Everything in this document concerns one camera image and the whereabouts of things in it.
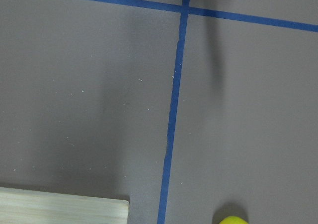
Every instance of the gray floor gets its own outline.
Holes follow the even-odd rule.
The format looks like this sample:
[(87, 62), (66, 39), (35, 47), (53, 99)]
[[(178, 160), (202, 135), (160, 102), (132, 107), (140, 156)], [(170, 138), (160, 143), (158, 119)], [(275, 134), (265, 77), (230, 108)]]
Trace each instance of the gray floor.
[[(318, 23), (317, 0), (191, 6)], [(156, 223), (180, 15), (0, 0), (0, 17), (0, 186), (126, 199), (129, 224)], [(189, 16), (167, 224), (316, 221), (317, 49), (317, 33)]]

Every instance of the wood grain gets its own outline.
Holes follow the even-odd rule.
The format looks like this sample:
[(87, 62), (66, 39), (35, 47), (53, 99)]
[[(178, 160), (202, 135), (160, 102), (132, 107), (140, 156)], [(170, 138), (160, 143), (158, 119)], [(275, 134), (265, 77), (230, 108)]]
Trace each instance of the wood grain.
[(123, 200), (0, 188), (1, 224), (126, 224)]

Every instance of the light wood block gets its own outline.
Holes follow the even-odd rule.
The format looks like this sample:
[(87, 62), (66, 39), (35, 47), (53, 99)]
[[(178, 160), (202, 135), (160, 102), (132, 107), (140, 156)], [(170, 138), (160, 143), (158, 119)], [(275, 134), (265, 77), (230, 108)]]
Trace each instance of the light wood block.
[(0, 188), (1, 224), (126, 224), (129, 203)]

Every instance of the yellow ball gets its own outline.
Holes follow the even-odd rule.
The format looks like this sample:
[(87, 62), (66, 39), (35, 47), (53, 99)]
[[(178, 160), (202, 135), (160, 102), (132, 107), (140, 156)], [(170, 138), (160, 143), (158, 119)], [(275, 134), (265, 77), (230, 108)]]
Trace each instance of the yellow ball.
[(239, 217), (230, 216), (223, 219), (223, 221), (221, 221), (220, 224), (248, 224), (248, 223)]

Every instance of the vertical blue line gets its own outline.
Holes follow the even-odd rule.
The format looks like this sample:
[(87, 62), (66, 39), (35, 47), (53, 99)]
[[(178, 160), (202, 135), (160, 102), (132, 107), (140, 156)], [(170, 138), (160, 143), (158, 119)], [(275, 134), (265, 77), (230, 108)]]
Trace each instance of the vertical blue line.
[(179, 25), (179, 41), (177, 44), (175, 65), (174, 65), (174, 78), (172, 85), (172, 95), (169, 113), (169, 124), (167, 131), (167, 148), (163, 163), (163, 173), (161, 182), (160, 202), (158, 210), (157, 224), (165, 223), (165, 214), (168, 200), (168, 190), (170, 182), (170, 171), (172, 162), (172, 151), (174, 143), (174, 132), (177, 118), (179, 91), (181, 82), (181, 71), (183, 63), (183, 52), (185, 44), (185, 35), (187, 30), (188, 15), (189, 15), (190, 0), (182, 0), (180, 25)]

